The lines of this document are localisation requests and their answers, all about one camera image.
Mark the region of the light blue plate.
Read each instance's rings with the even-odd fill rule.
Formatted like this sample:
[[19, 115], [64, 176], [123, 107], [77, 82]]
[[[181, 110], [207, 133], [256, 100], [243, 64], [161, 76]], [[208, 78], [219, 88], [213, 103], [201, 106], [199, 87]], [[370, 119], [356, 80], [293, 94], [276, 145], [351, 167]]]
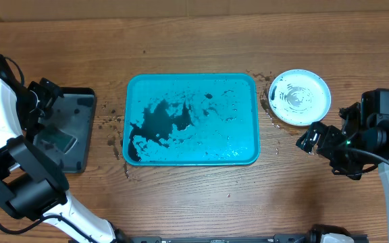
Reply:
[[309, 126], [321, 121], [332, 103], [325, 81], [317, 74], [302, 69], [278, 75], [266, 97], [274, 115], [292, 126]]

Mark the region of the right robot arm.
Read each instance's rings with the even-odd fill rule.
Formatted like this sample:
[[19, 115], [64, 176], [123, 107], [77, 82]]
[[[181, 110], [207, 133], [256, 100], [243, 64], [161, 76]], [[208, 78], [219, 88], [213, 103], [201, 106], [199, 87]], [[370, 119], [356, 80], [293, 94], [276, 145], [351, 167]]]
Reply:
[[386, 199], [389, 240], [389, 89], [364, 92], [361, 100], [341, 108], [341, 128], [313, 122], [297, 140], [306, 153], [316, 152], [330, 162], [332, 173], [360, 180], [378, 170]]

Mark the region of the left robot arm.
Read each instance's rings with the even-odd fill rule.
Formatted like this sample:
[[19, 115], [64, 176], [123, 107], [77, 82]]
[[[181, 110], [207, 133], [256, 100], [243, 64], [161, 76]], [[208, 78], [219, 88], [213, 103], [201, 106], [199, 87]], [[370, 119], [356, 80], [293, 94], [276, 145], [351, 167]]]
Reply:
[[85, 170], [96, 104], [91, 88], [26, 83], [0, 54], [0, 208], [10, 217], [56, 227], [72, 242], [128, 241], [74, 197], [66, 177]]

